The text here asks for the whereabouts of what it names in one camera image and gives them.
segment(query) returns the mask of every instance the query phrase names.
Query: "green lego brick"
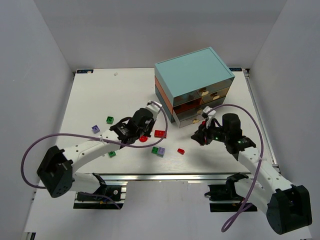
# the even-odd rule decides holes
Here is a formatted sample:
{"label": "green lego brick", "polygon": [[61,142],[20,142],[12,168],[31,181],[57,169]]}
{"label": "green lego brick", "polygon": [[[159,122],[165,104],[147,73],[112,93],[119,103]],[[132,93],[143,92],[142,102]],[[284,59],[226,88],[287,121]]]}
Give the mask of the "green lego brick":
{"label": "green lego brick", "polygon": [[109,157],[112,158],[116,155],[116,152],[115,151],[111,151],[111,152],[108,152],[109,154]]}
{"label": "green lego brick", "polygon": [[158,149],[159,149],[158,147],[155,147],[155,146],[154,146],[154,147],[152,148],[151,153],[153,153],[153,154],[158,154]]}
{"label": "green lego brick", "polygon": [[112,116],[108,116],[107,118],[106,118],[106,123],[107,124],[113,124],[114,123],[114,118],[112,117]]}

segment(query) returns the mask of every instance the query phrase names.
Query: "red lego brick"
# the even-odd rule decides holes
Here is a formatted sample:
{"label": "red lego brick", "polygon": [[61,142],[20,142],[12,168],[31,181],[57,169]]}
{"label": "red lego brick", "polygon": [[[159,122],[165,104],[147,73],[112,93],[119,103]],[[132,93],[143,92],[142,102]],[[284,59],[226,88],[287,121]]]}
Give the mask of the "red lego brick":
{"label": "red lego brick", "polygon": [[155,138],[162,138],[162,136],[165,134],[165,131],[155,130],[154,131],[154,137]]}
{"label": "red lego brick", "polygon": [[141,136],[139,138],[139,140],[140,140],[140,142],[144,143],[144,142],[146,142],[148,140],[148,137],[147,136]]}
{"label": "red lego brick", "polygon": [[180,154],[185,154],[185,150],[183,150],[183,149],[181,149],[181,148],[178,148],[178,153],[180,153]]}

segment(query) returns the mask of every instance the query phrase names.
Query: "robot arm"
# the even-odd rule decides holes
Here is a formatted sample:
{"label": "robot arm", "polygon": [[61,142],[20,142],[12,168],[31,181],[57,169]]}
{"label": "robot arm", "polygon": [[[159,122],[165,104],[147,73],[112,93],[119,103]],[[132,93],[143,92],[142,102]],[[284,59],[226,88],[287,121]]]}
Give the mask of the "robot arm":
{"label": "robot arm", "polygon": [[[223,142],[226,150],[254,175],[260,154],[256,144],[242,135],[239,117],[234,113],[224,114],[221,126],[214,118],[216,112],[210,110],[209,107],[203,110],[205,121],[191,138],[202,146],[212,140]],[[257,181],[248,200],[266,215],[276,233],[284,234],[312,223],[310,196],[303,185],[293,185],[265,159],[262,159]],[[232,198],[244,198],[252,183],[247,175],[237,173],[228,177],[226,189]]]}
{"label": "robot arm", "polygon": [[120,120],[102,133],[101,141],[87,140],[65,149],[57,146],[49,148],[37,175],[51,197],[60,197],[67,191],[104,195],[107,185],[98,174],[80,173],[77,170],[100,156],[119,150],[124,145],[133,144],[143,135],[151,137],[150,133],[159,112],[160,108],[156,104],[148,102],[147,106],[137,110],[133,117]]}

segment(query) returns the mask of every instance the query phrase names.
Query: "purple block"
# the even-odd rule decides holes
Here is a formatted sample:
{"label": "purple block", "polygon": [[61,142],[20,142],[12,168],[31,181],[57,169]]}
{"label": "purple block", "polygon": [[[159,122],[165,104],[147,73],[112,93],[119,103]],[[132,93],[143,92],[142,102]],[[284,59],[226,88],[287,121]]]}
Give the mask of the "purple block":
{"label": "purple block", "polygon": [[98,128],[97,125],[95,125],[92,127],[92,131],[96,134],[96,133],[100,132],[100,129]]}
{"label": "purple block", "polygon": [[164,147],[159,147],[157,155],[163,157],[165,155],[166,149]]}

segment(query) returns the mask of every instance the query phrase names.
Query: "white table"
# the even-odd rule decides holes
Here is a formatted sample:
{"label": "white table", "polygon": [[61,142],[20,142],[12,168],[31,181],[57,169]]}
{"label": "white table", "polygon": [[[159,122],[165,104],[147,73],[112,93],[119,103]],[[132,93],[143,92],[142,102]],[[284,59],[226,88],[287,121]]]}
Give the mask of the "white table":
{"label": "white table", "polygon": [[[225,103],[238,104],[257,119],[244,74],[234,74]],[[156,101],[154,85],[153,68],[95,69],[92,74],[76,74],[61,132],[93,136],[91,127],[94,125],[101,131],[107,130],[110,127],[106,124],[107,116],[113,116],[117,122],[132,116],[148,100]],[[136,97],[129,99],[129,92]],[[257,130],[245,113],[231,107],[220,108],[219,121],[224,113],[237,113],[243,133],[260,146]],[[51,198],[46,190],[38,190],[25,232],[36,232],[35,240],[300,240],[311,237],[307,227],[279,236],[259,211],[241,214],[230,230],[221,233],[223,223],[232,213],[210,212],[209,200],[204,197],[208,191],[206,179],[210,176],[204,173],[214,173],[213,176],[223,183],[228,175],[222,173],[248,170],[227,153],[222,143],[212,142],[200,147],[191,140],[197,128],[198,124],[177,128],[175,123],[170,123],[167,139],[160,144],[166,148],[163,158],[152,154],[150,148],[124,148],[113,158],[99,157],[79,169],[84,173],[109,173],[113,180],[120,181],[189,181],[130,181],[122,210],[73,209],[74,192]],[[158,116],[154,129],[164,129],[162,115]],[[64,148],[80,141],[59,137],[57,145]],[[146,143],[154,141],[153,137]],[[177,153],[177,148],[183,148],[185,154]],[[267,146],[265,156],[271,160]]]}
{"label": "white table", "polygon": [[[257,120],[257,114],[243,72],[233,72],[235,79],[225,99],[225,103],[237,104],[247,109]],[[153,68],[130,69],[94,69],[93,73],[75,75],[68,105],[64,115],[61,132],[77,133],[90,136],[94,134],[91,127],[98,125],[104,132],[110,125],[107,116],[114,117],[114,123],[136,110],[144,108],[148,100],[158,101],[155,94]],[[217,110],[216,118],[222,122],[225,113],[236,113],[241,120],[243,134],[251,138],[260,148],[257,129],[245,112],[234,107],[222,107]],[[248,172],[230,155],[221,142],[212,142],[200,146],[190,136],[198,129],[200,123],[178,128],[176,123],[168,126],[167,138],[159,146],[165,148],[163,158],[151,153],[151,148],[123,148],[116,156],[99,157],[79,169],[83,173],[99,174],[203,174],[203,173],[237,173]],[[154,130],[164,130],[164,116],[160,114]],[[145,145],[157,141],[150,138],[147,142],[136,141],[136,145]],[[59,137],[59,148],[75,145],[83,139]],[[185,150],[181,155],[177,149]],[[264,156],[272,161],[270,149],[265,144]]]}

